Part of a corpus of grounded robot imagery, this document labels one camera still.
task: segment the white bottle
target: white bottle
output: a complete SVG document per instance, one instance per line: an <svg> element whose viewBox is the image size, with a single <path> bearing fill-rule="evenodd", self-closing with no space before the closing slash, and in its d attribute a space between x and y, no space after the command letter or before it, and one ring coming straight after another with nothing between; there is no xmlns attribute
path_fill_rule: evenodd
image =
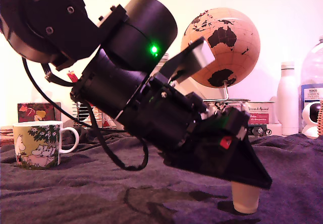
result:
<svg viewBox="0 0 323 224"><path fill-rule="evenodd" d="M298 88L294 62L282 63L282 77L277 90L278 120L282 124L282 135L298 133Z"/></svg>
<svg viewBox="0 0 323 224"><path fill-rule="evenodd" d="M311 102L323 99L323 35L319 43L307 54L301 71L299 114ZM303 118L300 118L299 131L305 127Z"/></svg>

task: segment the cartoon illustration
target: cartoon illustration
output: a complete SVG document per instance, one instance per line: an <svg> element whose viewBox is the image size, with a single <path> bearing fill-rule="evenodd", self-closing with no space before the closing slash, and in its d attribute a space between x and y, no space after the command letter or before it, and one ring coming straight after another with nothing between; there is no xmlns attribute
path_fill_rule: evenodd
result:
<svg viewBox="0 0 323 224"><path fill-rule="evenodd" d="M60 126L36 126L31 127L28 134L34 137L35 141L44 140L49 146L55 147L60 140Z"/></svg>
<svg viewBox="0 0 323 224"><path fill-rule="evenodd" d="M32 155L23 157L23 160L30 166L46 167L54 161L56 147L39 145L35 150L31 151Z"/></svg>
<svg viewBox="0 0 323 224"><path fill-rule="evenodd" d="M21 165L21 161L22 161L21 156L26 155L26 153L23 152L25 149L26 149L26 146L22 142L22 135L19 134L15 145L16 159L19 165Z"/></svg>

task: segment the black robotic arm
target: black robotic arm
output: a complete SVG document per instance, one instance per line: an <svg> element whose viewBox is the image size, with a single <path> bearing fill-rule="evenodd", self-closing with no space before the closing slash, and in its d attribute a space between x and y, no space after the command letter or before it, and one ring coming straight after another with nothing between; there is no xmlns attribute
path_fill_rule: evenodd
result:
<svg viewBox="0 0 323 224"><path fill-rule="evenodd" d="M0 0L0 26L22 57L57 70L95 57L73 85L74 101L91 103L157 147L164 163L269 189L272 180L246 135L249 114L230 108L206 117L194 92L181 82L214 61L204 38L167 61L150 76L174 41L177 25L157 0L131 0L93 24L83 0Z"/></svg>

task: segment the dark blue cloth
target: dark blue cloth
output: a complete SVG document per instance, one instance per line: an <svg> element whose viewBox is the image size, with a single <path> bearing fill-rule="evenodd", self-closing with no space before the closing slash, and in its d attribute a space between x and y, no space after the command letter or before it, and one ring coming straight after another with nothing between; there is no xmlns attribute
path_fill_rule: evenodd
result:
<svg viewBox="0 0 323 224"><path fill-rule="evenodd" d="M13 146L1 148L1 224L7 223L323 223L323 138L302 134L258 139L253 148L273 179L255 214L233 208L230 182L173 169L149 147L140 172L116 167L91 131L45 171L15 166ZM126 164L140 164L140 142L104 136ZM64 136L64 148L72 135Z"/></svg>

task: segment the black cable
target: black cable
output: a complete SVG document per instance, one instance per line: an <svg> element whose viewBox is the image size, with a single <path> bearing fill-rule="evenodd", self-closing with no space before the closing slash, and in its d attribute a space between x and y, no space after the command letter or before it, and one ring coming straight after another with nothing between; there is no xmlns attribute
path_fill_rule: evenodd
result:
<svg viewBox="0 0 323 224"><path fill-rule="evenodd" d="M100 132L100 129L96 123L96 120L95 120L95 116L94 116L94 113L92 111L92 108L91 106L87 103L87 102L82 102L84 105L87 106L87 109L89 111L89 114L90 114L90 118L91 118L91 122L92 122L92 128L94 130L94 132L96 133L96 136L101 144L101 146L103 147L104 151L108 154L108 156L111 158L111 160L118 166L120 167L121 169L123 170L128 170L128 171L140 171L142 169L144 169L147 164L148 164L148 156L149 156L149 151L148 151L148 147L147 147L147 144L145 143L145 141L143 139L139 139L142 143L142 148L143 148L143 152L144 152L144 159L141 163L141 165L139 166L125 166L125 163L122 162L118 156L116 156L112 151L111 149L107 146L101 132Z"/></svg>
<svg viewBox="0 0 323 224"><path fill-rule="evenodd" d="M57 77L50 69L49 64L41 64L42 69L44 70L46 76L45 79L50 83L53 82L55 84L64 86L64 87L73 87L75 85L75 83L73 82L68 82L65 81L64 79L61 79L59 77Z"/></svg>
<svg viewBox="0 0 323 224"><path fill-rule="evenodd" d="M58 109L61 113L63 113L64 115L66 115L68 118L74 120L75 122L85 126L85 127L89 127L92 128L91 125L86 124L85 122L79 121L78 119L76 119L75 117L71 116L70 114L68 114L65 110L63 110L61 107L59 107L55 102L53 102L42 90L41 88L37 85L36 81L34 80L34 78L32 77L29 68L28 68L28 64L27 64L27 60L25 58L22 57L22 62L25 68L25 71L27 73L27 76L29 78L29 80L31 81L31 83L33 84L33 86L37 89L37 91L41 94L42 97L44 97L49 103L51 103L56 109ZM124 130L111 130L111 129L104 129L104 128L100 128L101 131L106 131L106 132L125 132Z"/></svg>

